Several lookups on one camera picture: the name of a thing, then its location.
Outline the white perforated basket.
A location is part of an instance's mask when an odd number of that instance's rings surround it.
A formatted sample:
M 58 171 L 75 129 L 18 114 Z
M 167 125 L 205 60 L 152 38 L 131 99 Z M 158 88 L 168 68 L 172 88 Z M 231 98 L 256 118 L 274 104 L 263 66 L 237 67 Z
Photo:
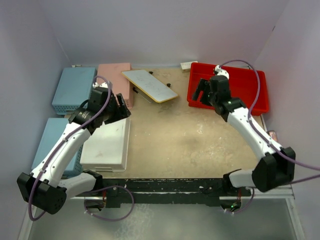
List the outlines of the white perforated basket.
M 127 168 L 131 120 L 103 124 L 83 144 L 80 164 L 95 172 L 124 172 Z

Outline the small white box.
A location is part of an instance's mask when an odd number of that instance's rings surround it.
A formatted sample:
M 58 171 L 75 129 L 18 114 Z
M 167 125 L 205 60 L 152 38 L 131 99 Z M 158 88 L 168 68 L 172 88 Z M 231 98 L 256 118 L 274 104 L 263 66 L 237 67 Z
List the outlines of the small white box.
M 180 69 L 183 73 L 189 73 L 191 71 L 191 67 L 193 63 L 198 63 L 197 60 L 195 61 L 188 61 L 180 63 Z

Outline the pink marker tube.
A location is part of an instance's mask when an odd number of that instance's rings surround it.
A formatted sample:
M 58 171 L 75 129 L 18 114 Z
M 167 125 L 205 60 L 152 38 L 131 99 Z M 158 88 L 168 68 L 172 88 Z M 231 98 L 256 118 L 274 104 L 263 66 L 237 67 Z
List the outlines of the pink marker tube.
M 277 133 L 274 130 L 268 130 L 267 134 L 276 142 L 278 142 Z

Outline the yellow-edged whiteboard stand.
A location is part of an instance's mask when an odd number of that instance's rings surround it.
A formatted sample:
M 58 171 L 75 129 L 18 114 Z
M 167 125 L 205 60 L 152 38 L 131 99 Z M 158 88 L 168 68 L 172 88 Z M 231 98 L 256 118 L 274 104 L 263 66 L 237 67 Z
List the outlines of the yellow-edged whiteboard stand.
M 144 69 L 122 71 L 121 74 L 156 103 L 163 103 L 179 96 Z

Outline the small blue perforated basket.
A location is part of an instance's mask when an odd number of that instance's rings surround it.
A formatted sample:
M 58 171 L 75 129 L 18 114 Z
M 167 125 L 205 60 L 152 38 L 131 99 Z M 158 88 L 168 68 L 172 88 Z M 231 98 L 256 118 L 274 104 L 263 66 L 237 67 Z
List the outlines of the small blue perforated basket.
M 66 125 L 69 121 L 66 118 L 49 118 L 45 125 L 40 143 L 38 145 L 31 169 L 36 168 L 48 155 L 50 150 L 57 143 L 63 134 Z M 73 156 L 62 177 L 64 179 L 75 177 L 83 172 L 83 167 L 80 164 L 83 146 L 81 146 Z

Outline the large blue basket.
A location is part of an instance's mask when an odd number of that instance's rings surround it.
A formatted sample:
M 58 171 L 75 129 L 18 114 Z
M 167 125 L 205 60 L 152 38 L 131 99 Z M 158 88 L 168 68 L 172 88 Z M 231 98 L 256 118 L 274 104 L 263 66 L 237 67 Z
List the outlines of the large blue basket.
M 63 69 L 52 100 L 57 115 L 66 115 L 80 107 L 91 93 L 94 67 L 66 67 Z

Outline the red plastic tray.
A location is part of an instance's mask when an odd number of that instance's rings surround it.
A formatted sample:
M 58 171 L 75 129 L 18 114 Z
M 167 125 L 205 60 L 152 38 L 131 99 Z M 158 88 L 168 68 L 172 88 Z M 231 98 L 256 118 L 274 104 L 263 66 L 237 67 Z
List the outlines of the red plastic tray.
M 195 92 L 200 79 L 209 80 L 214 75 L 214 64 L 207 63 L 193 63 L 191 65 L 189 84 L 187 91 L 187 101 L 190 107 L 213 109 L 212 106 L 202 104 L 199 100 L 192 100 L 192 95 Z M 237 68 L 231 66 L 224 66 L 229 73 L 229 87 L 231 96 L 234 98 L 240 98 L 245 105 L 249 108 L 256 97 L 258 91 L 257 77 L 253 70 L 245 68 Z M 260 79 L 260 91 L 257 102 L 255 103 L 251 114 L 253 116 L 260 116 L 266 114 L 270 110 L 269 95 L 266 83 L 266 76 L 263 71 L 258 71 Z

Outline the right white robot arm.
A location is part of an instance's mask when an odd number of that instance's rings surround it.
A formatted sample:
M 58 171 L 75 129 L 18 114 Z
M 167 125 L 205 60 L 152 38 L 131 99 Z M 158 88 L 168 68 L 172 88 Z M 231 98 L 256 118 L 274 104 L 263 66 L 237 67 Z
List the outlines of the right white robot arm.
M 238 131 L 258 160 L 254 169 L 239 169 L 223 176 L 222 190 L 226 195 L 235 195 L 241 187 L 253 187 L 265 193 L 293 180 L 295 151 L 274 141 L 250 116 L 245 103 L 231 96 L 227 77 L 215 75 L 210 80 L 201 79 L 192 100 L 212 106 L 225 122 Z

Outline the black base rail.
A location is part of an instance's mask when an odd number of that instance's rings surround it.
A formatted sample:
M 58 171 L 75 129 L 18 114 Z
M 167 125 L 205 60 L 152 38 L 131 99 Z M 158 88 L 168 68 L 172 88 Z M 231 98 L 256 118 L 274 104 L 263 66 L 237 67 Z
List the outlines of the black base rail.
M 106 190 L 106 208 L 121 204 L 200 204 L 219 207 L 226 197 L 236 200 L 239 192 L 251 196 L 246 188 L 227 186 L 222 178 L 104 178 L 95 190 Z

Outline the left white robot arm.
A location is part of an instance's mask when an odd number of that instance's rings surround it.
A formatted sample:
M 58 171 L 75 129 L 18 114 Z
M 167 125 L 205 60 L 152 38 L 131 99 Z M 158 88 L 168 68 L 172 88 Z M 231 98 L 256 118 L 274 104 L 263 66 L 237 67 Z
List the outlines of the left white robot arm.
M 98 196 L 104 191 L 103 177 L 94 171 L 85 170 L 69 179 L 62 179 L 62 176 L 76 152 L 96 129 L 130 115 L 122 94 L 113 94 L 110 87 L 92 89 L 89 99 L 71 114 L 63 133 L 44 160 L 31 173 L 23 172 L 17 178 L 32 221 L 40 219 L 33 216 L 32 207 L 54 215 L 69 198 L 81 194 Z

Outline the large pink basket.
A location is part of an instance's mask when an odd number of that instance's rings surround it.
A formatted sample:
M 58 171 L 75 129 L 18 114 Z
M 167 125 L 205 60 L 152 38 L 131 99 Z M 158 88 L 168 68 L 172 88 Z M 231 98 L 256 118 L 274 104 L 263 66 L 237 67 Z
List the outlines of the large pink basket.
M 128 109 L 133 107 L 134 91 L 132 83 L 123 76 L 122 72 L 131 69 L 129 62 L 100 64 L 97 68 L 97 75 L 112 83 L 113 94 L 122 94 Z

